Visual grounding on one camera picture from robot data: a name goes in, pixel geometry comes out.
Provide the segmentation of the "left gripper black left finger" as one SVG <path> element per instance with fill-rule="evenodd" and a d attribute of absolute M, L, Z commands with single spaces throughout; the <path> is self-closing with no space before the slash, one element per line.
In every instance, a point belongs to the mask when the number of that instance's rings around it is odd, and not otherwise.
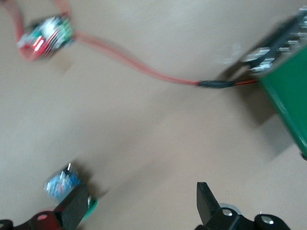
<path fill-rule="evenodd" d="M 79 184 L 54 210 L 35 214 L 15 230 L 77 230 L 87 209 L 87 185 Z"/>

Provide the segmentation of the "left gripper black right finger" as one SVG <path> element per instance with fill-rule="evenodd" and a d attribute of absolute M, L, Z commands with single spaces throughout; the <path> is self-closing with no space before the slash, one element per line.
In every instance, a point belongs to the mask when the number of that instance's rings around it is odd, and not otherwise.
<path fill-rule="evenodd" d="M 197 183 L 197 210 L 202 224 L 195 230 L 254 230 L 254 222 L 234 209 L 222 208 L 206 182 Z"/>

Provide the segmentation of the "green push button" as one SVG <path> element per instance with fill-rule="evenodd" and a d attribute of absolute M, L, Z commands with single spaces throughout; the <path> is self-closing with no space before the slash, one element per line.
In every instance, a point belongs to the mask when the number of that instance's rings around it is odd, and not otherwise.
<path fill-rule="evenodd" d="M 63 199 L 79 184 L 87 185 L 87 183 L 80 178 L 79 173 L 77 169 L 74 167 L 74 165 L 69 163 L 64 168 L 57 171 L 54 175 L 48 178 L 48 180 L 45 183 L 44 189 L 49 197 L 58 201 L 59 205 L 60 202 L 62 202 Z M 87 190 L 88 190 L 88 209 L 81 222 L 91 214 L 91 212 L 95 209 L 95 206 L 97 205 L 97 199 L 89 191 L 88 185 L 87 185 Z M 44 211 L 52 211 L 55 208 L 53 209 L 48 208 Z"/>

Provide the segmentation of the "green conveyor belt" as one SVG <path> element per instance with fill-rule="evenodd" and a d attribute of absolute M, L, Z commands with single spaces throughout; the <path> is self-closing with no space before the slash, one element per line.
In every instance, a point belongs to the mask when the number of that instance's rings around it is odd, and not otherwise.
<path fill-rule="evenodd" d="M 256 77 L 307 160 L 307 5 L 273 28 L 223 72 L 242 67 L 240 77 Z"/>

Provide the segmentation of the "small green circuit board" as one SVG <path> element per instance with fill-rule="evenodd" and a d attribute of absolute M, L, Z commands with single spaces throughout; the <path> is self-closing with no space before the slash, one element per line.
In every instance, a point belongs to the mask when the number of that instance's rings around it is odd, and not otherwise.
<path fill-rule="evenodd" d="M 27 60 L 46 57 L 73 41 L 73 26 L 67 16 L 52 16 L 36 24 L 32 31 L 22 34 L 17 47 L 25 51 Z"/>

